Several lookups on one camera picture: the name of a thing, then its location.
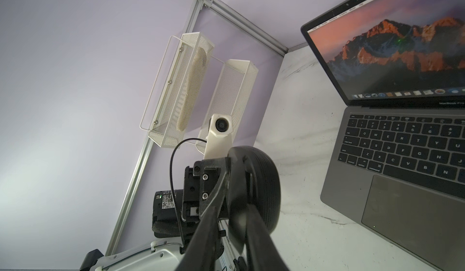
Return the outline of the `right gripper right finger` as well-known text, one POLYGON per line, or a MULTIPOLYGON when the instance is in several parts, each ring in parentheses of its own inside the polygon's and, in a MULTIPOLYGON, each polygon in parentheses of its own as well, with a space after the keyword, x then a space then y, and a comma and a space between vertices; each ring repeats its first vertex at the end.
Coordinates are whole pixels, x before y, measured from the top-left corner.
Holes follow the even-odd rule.
POLYGON ((259 211, 247 205, 247 265, 249 271, 288 271, 268 233, 259 211))

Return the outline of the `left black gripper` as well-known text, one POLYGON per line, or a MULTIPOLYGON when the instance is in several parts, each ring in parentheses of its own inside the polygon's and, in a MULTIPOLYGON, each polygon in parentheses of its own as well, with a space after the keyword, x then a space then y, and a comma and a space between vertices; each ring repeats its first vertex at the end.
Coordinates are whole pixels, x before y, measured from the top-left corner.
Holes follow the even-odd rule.
POLYGON ((197 161, 193 167, 186 168, 181 208, 184 222, 200 222, 220 176, 227 170, 227 157, 197 161))

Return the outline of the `grey laptop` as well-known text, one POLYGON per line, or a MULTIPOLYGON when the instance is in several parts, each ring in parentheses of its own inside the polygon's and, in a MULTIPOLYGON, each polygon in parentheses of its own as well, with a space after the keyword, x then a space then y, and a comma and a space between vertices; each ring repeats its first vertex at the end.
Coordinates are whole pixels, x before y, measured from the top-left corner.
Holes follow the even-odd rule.
POLYGON ((465 268, 465 0, 347 0, 301 27, 346 109, 320 195, 465 268))

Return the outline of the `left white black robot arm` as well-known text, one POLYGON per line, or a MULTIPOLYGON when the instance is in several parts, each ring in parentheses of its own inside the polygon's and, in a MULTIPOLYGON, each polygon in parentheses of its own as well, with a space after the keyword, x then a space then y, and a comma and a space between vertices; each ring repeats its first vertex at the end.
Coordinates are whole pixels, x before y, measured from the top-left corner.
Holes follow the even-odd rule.
POLYGON ((152 231, 155 240, 114 255, 98 249, 84 258, 82 271, 173 271, 197 230, 214 189, 228 166, 227 158, 196 162, 186 167, 184 187, 156 192, 152 231))

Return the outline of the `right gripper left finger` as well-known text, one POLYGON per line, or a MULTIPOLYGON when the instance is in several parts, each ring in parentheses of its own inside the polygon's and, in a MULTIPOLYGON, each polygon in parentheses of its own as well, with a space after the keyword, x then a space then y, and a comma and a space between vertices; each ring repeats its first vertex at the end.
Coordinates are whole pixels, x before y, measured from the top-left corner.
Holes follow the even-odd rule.
POLYGON ((216 158, 201 161, 201 166, 218 169, 219 178, 206 202, 199 206, 200 223, 176 267, 178 271, 213 271, 216 266, 218 220, 228 190, 231 162, 229 158, 216 158))

